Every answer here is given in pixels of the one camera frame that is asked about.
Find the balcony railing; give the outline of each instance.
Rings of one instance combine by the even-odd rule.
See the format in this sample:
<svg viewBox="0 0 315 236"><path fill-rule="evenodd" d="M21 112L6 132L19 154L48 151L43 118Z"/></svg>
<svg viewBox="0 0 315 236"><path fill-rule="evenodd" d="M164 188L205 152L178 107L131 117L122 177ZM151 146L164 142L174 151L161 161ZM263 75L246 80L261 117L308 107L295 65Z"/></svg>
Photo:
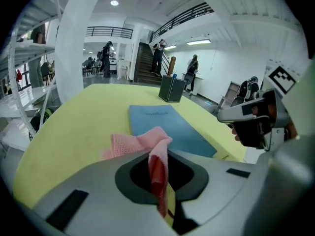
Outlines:
<svg viewBox="0 0 315 236"><path fill-rule="evenodd" d="M132 37L132 29L120 28L120 27L107 27L107 26L94 26L88 27L85 37L91 36L110 36L110 37Z"/></svg>
<svg viewBox="0 0 315 236"><path fill-rule="evenodd" d="M184 11L183 13L179 14L178 16L176 16L175 18L173 18L172 20L170 20L169 22L167 22L165 25L163 25L160 29L158 29L157 31L155 31L153 33L153 37L152 40L155 40L156 38L158 38L159 36L161 36L162 34L166 33L168 30L173 29L174 27L187 22L191 19L194 19L196 17L208 14L208 13L212 13L214 12L213 9L206 3L202 3L199 4L187 11Z"/></svg>

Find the gray floor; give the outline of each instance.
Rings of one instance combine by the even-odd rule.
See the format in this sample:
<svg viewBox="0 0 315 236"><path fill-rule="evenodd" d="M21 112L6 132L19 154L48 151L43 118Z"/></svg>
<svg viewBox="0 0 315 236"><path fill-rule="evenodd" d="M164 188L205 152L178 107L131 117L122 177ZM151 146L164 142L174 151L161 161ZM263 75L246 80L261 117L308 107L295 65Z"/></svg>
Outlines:
<svg viewBox="0 0 315 236"><path fill-rule="evenodd" d="M111 78L103 78L102 75L89 75L83 77L83 85L84 88L91 84L128 84L128 85L140 85L140 86L150 86L150 87L158 87L159 85L152 85L147 83L131 83L125 79L117 80L116 75L112 75ZM57 91L55 90L53 93L53 99L55 100L57 97ZM207 99L204 99L200 96L189 96L188 92L185 92L183 94L184 97L192 100L193 102L197 103L199 106L207 110L209 113L213 111L213 109L216 107L215 103L210 103ZM48 101L48 106L60 106L60 101L57 99L52 103L51 100ZM0 150L0 175L2 176L2 179L4 183L6 184L9 192L12 192L13 187L13 181L15 176L15 171L18 167L18 164L22 158L23 152L14 148L10 148L6 157L4 157L4 152Z"/></svg>

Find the pink towel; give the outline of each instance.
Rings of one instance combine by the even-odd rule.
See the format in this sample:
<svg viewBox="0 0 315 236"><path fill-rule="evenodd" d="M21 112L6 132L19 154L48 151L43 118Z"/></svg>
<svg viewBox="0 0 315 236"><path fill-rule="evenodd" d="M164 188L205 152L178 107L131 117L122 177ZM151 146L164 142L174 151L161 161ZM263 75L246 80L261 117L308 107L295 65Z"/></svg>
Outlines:
<svg viewBox="0 0 315 236"><path fill-rule="evenodd" d="M173 139L161 127L155 127L140 136L112 134L112 148L103 153L104 159L111 159L137 151L151 151L149 174L151 191L158 197L158 210L163 217L167 213L166 187L168 183L167 146Z"/></svg>

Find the notebook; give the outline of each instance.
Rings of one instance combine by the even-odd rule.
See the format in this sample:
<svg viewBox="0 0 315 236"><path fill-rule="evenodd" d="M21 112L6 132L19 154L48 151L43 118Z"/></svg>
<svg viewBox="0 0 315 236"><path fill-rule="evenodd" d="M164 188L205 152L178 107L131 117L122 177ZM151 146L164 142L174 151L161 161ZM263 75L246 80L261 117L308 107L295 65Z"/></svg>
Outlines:
<svg viewBox="0 0 315 236"><path fill-rule="evenodd" d="M173 138L169 149L212 157L217 151L171 105L130 106L129 118L134 136L160 126Z"/></svg>

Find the ceiling light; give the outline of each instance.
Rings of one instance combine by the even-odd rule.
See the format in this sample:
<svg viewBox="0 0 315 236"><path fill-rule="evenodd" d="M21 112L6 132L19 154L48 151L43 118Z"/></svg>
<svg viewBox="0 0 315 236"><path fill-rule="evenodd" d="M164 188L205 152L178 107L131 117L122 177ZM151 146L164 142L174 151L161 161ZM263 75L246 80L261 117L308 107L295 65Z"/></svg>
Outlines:
<svg viewBox="0 0 315 236"><path fill-rule="evenodd" d="M193 42L188 42L188 45L198 45L198 44L210 44L211 41L209 39L197 40Z"/></svg>
<svg viewBox="0 0 315 236"><path fill-rule="evenodd" d="M117 6L119 3L118 3L116 0L112 0L112 1L110 2L110 4L111 4L112 6Z"/></svg>
<svg viewBox="0 0 315 236"><path fill-rule="evenodd" d="M169 47L164 48L164 50L170 50L170 49L173 49L173 48L176 48L176 47L177 47L176 45L171 45Z"/></svg>

